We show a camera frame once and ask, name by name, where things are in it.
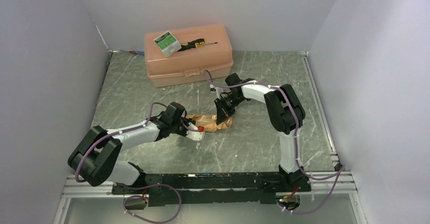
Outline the green white small box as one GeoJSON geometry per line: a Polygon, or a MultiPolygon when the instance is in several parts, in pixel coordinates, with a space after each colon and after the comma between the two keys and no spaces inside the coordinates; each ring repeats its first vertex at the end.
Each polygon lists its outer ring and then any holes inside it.
{"type": "Polygon", "coordinates": [[[178,39],[169,30],[154,38],[154,42],[165,57],[171,56],[182,48],[178,39]]]}

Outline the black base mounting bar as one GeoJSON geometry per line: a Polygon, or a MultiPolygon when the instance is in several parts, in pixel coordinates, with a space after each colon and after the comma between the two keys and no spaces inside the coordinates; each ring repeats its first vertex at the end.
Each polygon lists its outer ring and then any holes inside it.
{"type": "Polygon", "coordinates": [[[177,203],[212,204],[258,202],[274,204],[282,194],[310,192],[310,180],[303,174],[290,178],[280,172],[147,174],[147,191],[114,184],[112,194],[147,194],[150,207],[177,203]]]}

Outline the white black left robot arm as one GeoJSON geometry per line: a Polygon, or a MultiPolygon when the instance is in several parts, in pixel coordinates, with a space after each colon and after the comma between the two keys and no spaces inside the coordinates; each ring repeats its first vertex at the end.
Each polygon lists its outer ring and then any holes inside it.
{"type": "Polygon", "coordinates": [[[145,189],[145,172],[136,164],[121,162],[119,154],[143,143],[153,143],[171,134],[191,138],[199,129],[186,118],[185,108],[176,102],[140,123],[118,129],[92,127],[69,156],[67,164],[75,172],[76,182],[99,186],[105,181],[118,182],[134,194],[145,189]]]}

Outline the yellow black screwdriver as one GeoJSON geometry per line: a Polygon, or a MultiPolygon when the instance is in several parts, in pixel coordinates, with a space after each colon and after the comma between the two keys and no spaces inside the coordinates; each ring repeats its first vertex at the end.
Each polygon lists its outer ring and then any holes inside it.
{"type": "Polygon", "coordinates": [[[205,41],[205,39],[200,38],[200,39],[193,40],[191,42],[187,42],[186,44],[182,44],[181,48],[178,50],[178,52],[182,52],[182,51],[186,51],[186,50],[190,50],[190,49],[196,49],[199,46],[214,45],[217,43],[218,42],[207,43],[205,41]]]}

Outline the aluminium frame rail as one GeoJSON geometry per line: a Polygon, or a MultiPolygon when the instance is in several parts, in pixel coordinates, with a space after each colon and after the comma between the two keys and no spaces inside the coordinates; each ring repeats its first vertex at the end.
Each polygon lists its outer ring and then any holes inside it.
{"type": "Polygon", "coordinates": [[[72,184],[68,181],[62,193],[54,219],[64,223],[72,199],[122,198],[124,211],[133,215],[134,210],[146,206],[164,206],[179,202],[184,204],[259,202],[278,204],[282,211],[302,214],[299,209],[301,196],[347,194],[355,219],[366,223],[352,173],[346,171],[335,151],[331,134],[325,129],[334,171],[304,172],[299,165],[299,133],[293,130],[280,132],[282,159],[277,171],[243,173],[184,173],[147,174],[144,185],[130,188],[112,181],[100,186],[72,184]]]}

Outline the peach satin napkin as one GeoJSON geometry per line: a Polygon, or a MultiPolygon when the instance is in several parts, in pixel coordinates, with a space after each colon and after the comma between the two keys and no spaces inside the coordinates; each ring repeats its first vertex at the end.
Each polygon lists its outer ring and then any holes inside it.
{"type": "Polygon", "coordinates": [[[216,115],[187,115],[186,119],[194,121],[193,124],[197,127],[203,127],[205,132],[216,132],[218,130],[229,129],[233,123],[232,118],[227,118],[225,121],[217,124],[216,115]]]}

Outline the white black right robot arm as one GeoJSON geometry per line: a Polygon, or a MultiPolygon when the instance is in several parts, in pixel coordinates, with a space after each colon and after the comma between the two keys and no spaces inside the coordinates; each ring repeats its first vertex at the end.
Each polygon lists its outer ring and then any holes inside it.
{"type": "Polygon", "coordinates": [[[214,100],[219,125],[231,118],[235,108],[247,100],[265,104],[270,123],[278,131],[281,159],[279,184],[285,191],[292,191],[299,184],[297,174],[303,170],[299,151],[299,133],[306,117],[305,110],[292,86],[271,86],[253,79],[242,80],[236,73],[226,77],[225,86],[209,80],[210,90],[217,93],[214,100]]]}

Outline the peach plastic storage box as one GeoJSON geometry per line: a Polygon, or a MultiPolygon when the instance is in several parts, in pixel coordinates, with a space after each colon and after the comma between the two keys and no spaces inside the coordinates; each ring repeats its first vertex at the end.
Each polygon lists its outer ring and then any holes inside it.
{"type": "Polygon", "coordinates": [[[155,87],[166,87],[204,80],[203,72],[208,70],[213,78],[226,77],[233,65],[232,46],[226,28],[222,24],[195,26],[170,31],[179,41],[186,44],[203,38],[214,45],[199,46],[165,57],[154,42],[163,32],[147,33],[144,36],[144,53],[148,78],[155,87]]]}

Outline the red blue pen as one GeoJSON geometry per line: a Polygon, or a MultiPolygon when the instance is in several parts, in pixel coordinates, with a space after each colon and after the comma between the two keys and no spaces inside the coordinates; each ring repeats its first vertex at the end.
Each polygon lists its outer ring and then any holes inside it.
{"type": "Polygon", "coordinates": [[[126,50],[120,50],[121,52],[127,52],[130,54],[134,54],[134,55],[140,55],[140,56],[144,56],[145,53],[143,51],[135,51],[135,50],[130,50],[130,51],[126,51],[126,50]]]}

